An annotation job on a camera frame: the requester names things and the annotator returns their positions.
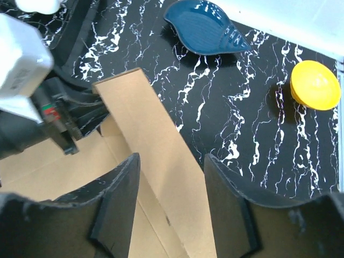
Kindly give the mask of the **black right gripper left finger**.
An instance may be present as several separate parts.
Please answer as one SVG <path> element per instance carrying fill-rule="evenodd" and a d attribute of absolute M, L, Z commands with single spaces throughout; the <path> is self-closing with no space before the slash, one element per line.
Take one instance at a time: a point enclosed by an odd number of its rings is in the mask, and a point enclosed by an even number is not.
<path fill-rule="evenodd" d="M 56 200 L 1 194 L 1 257 L 128 257 L 140 181 L 133 153 Z"/>

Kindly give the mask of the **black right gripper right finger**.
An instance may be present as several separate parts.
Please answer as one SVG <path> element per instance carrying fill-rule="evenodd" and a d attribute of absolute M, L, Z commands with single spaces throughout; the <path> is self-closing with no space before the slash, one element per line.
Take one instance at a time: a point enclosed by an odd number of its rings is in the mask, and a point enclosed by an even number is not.
<path fill-rule="evenodd" d="M 208 154 L 204 176 L 218 257 L 343 257 L 343 194 L 299 201 Z"/>

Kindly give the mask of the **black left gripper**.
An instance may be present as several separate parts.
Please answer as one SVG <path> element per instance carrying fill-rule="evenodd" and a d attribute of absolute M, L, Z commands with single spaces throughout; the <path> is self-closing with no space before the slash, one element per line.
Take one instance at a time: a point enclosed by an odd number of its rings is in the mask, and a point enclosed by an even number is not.
<path fill-rule="evenodd" d="M 92 85 L 51 77 L 31 97 L 40 122 L 1 111 L 1 159 L 51 139 L 64 154 L 78 152 L 76 141 L 96 130 L 109 115 Z"/>

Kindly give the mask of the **brown cardboard box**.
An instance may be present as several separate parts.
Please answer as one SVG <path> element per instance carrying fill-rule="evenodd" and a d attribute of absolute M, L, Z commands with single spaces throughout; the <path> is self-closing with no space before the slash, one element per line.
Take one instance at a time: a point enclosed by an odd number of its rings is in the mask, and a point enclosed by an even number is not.
<path fill-rule="evenodd" d="M 56 200 L 140 155 L 128 257 L 215 257 L 204 174 L 139 68 L 94 86 L 109 116 L 64 155 L 43 141 L 1 161 L 1 194 Z"/>

